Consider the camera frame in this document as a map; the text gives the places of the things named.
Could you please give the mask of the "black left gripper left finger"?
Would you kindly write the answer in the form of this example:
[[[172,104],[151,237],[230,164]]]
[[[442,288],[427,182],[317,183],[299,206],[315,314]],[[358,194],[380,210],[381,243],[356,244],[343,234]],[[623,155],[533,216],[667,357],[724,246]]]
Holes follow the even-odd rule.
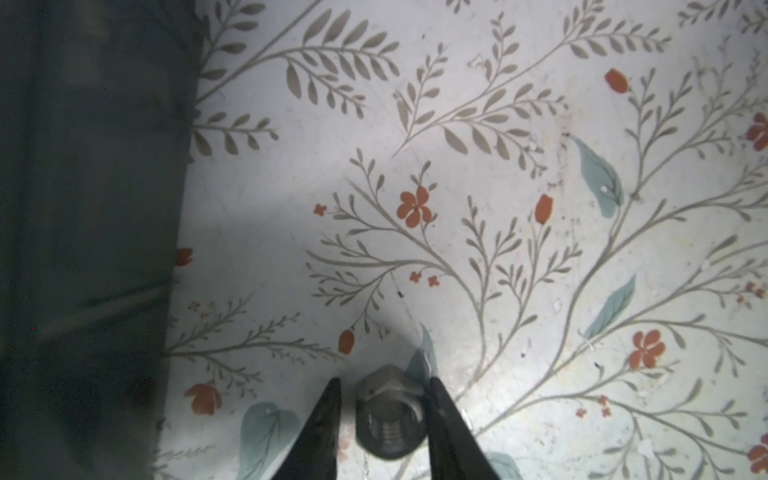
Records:
[[[332,378],[273,480],[336,480],[342,388]]]

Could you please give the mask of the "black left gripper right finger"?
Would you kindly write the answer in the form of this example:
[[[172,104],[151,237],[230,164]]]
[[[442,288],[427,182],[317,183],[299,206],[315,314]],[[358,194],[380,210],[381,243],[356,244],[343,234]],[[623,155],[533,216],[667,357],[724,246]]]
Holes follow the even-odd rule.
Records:
[[[499,480],[437,377],[426,387],[425,413],[433,480]]]

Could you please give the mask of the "green transparent organizer box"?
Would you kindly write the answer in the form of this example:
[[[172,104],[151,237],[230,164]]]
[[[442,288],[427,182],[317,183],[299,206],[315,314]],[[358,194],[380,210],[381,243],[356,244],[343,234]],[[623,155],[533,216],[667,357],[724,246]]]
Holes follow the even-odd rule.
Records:
[[[1,5],[1,475],[147,479],[202,25]]]

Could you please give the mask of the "silver hex nut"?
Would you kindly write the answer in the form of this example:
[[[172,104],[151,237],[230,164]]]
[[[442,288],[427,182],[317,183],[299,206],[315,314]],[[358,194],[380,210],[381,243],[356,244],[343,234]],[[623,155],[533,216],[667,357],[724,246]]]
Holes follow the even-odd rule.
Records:
[[[371,455],[401,459],[427,436],[425,388],[405,371],[385,365],[356,387],[355,435]]]

